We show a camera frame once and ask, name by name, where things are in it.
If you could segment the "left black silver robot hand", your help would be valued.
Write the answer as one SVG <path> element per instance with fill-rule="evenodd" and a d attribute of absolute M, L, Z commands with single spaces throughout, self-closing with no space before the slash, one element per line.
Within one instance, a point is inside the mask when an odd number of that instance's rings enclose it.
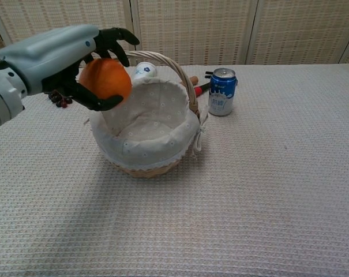
<path fill-rule="evenodd" d="M 22 95 L 57 90 L 90 110 L 106 111 L 120 104 L 123 97 L 104 100 L 95 96 L 76 81 L 76 75 L 81 62 L 92 63 L 92 53 L 108 58 L 113 52 L 123 66 L 129 66 L 120 40 L 134 46 L 140 44 L 124 28 L 99 29 L 83 24 L 52 29 L 0 49 L 0 70 L 9 68 L 9 77 L 19 76 L 25 86 L 20 90 Z"/>

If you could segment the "orange fruit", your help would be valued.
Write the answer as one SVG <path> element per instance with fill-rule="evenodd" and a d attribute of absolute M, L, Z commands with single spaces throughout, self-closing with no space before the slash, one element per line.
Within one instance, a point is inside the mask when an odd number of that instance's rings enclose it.
<path fill-rule="evenodd" d="M 111 58 L 89 62 L 80 74 L 79 83 L 103 100 L 117 95 L 125 99 L 132 91 L 132 82 L 124 66 Z"/>

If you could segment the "fabric-lined wicker basket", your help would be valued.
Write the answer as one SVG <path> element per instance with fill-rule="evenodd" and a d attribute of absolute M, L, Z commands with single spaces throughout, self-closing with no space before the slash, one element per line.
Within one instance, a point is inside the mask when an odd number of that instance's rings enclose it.
<path fill-rule="evenodd" d="M 201 151 L 208 109 L 198 108 L 192 81 L 171 58 L 152 51 L 129 51 L 127 56 L 164 63 L 182 80 L 135 79 L 127 100 L 89 115 L 104 157 L 133 177 L 150 178 L 175 167 L 189 149 Z"/>

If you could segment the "white woven tablecloth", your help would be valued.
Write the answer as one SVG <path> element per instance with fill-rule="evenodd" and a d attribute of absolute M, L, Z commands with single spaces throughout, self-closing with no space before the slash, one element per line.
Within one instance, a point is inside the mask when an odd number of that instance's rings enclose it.
<path fill-rule="evenodd" d="M 77 103 L 0 128 L 0 277 L 349 276 L 349 64 L 236 65 L 202 151 L 136 179 Z"/>

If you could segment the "dark red grape bunch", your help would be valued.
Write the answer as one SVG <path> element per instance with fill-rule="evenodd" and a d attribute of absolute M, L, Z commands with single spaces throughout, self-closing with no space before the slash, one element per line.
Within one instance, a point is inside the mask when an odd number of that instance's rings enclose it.
<path fill-rule="evenodd" d="M 48 98 L 55 104 L 57 107 L 67 108 L 68 105 L 73 103 L 73 100 L 70 97 L 62 96 L 58 91 L 54 90 L 48 93 Z"/>

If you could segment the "white floral paper cup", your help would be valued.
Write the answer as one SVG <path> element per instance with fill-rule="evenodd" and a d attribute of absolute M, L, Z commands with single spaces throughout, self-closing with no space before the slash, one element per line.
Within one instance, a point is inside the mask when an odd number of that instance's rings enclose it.
<path fill-rule="evenodd" d="M 153 78 L 157 76 L 157 68 L 150 62 L 140 62 L 134 69 L 132 79 L 137 80 L 139 78 Z"/>

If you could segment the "black red claw hammer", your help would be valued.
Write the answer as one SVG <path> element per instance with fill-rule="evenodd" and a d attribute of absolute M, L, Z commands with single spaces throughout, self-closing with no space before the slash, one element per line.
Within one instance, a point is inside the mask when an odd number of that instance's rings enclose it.
<path fill-rule="evenodd" d="M 205 72 L 206 79 L 211 79 L 212 75 L 213 75 L 213 72 L 210 72 L 210 71 Z M 207 91 L 210 88 L 210 85 L 211 85 L 210 82 L 207 82 L 206 84 L 203 84 L 201 86 L 194 87 L 196 96 L 199 97 L 200 95 L 202 95 L 205 91 Z"/>

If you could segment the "blue white drink can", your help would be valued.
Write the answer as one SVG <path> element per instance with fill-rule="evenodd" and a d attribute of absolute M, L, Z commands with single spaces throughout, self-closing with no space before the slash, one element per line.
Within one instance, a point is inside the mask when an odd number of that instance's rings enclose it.
<path fill-rule="evenodd" d="M 218 68 L 213 71 L 208 98 L 209 112 L 212 115 L 226 116 L 232 112 L 237 84 L 234 70 Z"/>

